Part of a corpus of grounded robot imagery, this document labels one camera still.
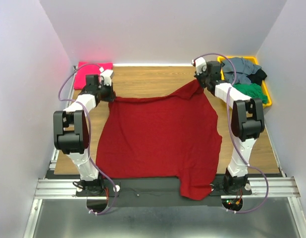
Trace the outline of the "dark red t shirt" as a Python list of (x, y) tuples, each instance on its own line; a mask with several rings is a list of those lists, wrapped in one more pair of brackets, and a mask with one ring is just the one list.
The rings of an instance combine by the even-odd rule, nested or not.
[(192, 200), (211, 193), (222, 138), (218, 116), (196, 80), (153, 98), (108, 104), (96, 165), (114, 179), (177, 177)]

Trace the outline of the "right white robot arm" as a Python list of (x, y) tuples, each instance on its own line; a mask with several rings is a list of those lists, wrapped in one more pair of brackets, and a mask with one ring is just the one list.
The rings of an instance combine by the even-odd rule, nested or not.
[(221, 79), (221, 64), (218, 61), (206, 61), (203, 57), (192, 60), (196, 68), (195, 78), (202, 88), (226, 103), (229, 134), (233, 143), (231, 161), (223, 179), (223, 190), (234, 193), (248, 184), (248, 168), (254, 144), (264, 131), (262, 100), (251, 98)]

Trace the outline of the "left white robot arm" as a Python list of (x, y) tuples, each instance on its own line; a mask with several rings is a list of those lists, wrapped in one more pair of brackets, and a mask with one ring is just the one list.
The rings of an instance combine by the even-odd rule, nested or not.
[(80, 174), (80, 180), (73, 183), (77, 196), (100, 196), (104, 192), (103, 178), (90, 157), (88, 114), (100, 101), (114, 101), (113, 75), (112, 69), (86, 75), (86, 85), (76, 100), (53, 114), (55, 148), (71, 159)]

